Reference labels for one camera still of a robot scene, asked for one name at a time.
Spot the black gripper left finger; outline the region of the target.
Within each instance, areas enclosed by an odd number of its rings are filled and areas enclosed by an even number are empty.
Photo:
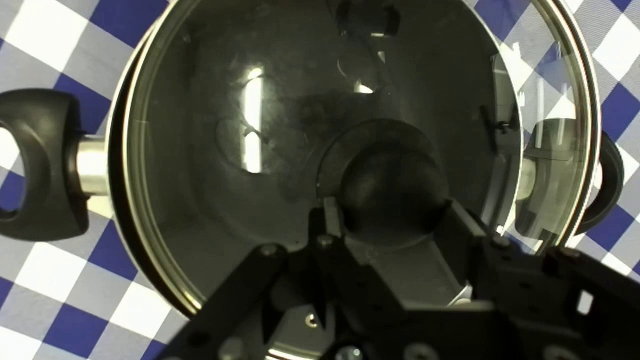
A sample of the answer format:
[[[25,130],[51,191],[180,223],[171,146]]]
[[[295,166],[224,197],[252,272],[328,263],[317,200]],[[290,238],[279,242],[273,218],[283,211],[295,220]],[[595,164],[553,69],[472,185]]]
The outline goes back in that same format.
[[[399,323],[399,298],[349,250],[326,200],[304,249],[252,250],[158,360],[385,360],[400,353]]]

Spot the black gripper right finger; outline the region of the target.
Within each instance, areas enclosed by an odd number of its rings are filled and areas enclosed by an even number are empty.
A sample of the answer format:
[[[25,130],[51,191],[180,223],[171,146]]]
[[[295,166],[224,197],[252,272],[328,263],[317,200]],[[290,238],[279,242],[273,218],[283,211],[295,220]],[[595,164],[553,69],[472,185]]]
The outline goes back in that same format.
[[[451,203],[436,244],[472,289],[472,310],[438,310],[443,360],[640,360],[640,285],[584,252],[525,255]]]

